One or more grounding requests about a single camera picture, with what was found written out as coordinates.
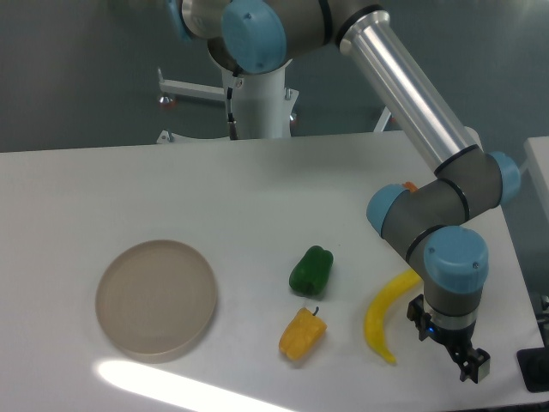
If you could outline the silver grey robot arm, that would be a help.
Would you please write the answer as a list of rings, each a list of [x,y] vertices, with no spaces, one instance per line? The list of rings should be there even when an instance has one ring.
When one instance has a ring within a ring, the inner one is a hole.
[[[289,136],[293,93],[268,78],[283,76],[293,59],[331,44],[357,64],[435,176],[417,191],[383,187],[368,203],[367,219],[423,280],[423,294],[407,309],[419,338],[444,346],[461,380],[480,382],[490,356],[471,339],[488,249],[465,223],[517,194],[516,163],[479,147],[376,1],[170,1],[166,7],[178,36],[205,40],[221,68],[232,140]]]

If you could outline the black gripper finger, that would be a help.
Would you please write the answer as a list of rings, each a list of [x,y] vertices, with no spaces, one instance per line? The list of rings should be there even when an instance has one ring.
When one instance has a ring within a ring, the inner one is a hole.
[[[491,356],[484,349],[474,348],[472,344],[469,344],[467,362],[467,376],[474,383],[481,382],[489,375]]]
[[[450,359],[460,369],[460,381],[477,383],[477,360],[471,345],[446,345]]]

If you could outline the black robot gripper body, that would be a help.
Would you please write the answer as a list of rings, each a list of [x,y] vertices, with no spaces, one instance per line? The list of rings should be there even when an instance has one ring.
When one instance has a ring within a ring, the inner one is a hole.
[[[477,320],[477,310],[463,316],[449,316],[429,305],[423,294],[409,302],[407,318],[418,331],[421,342],[425,339],[446,347],[450,353],[467,353]]]

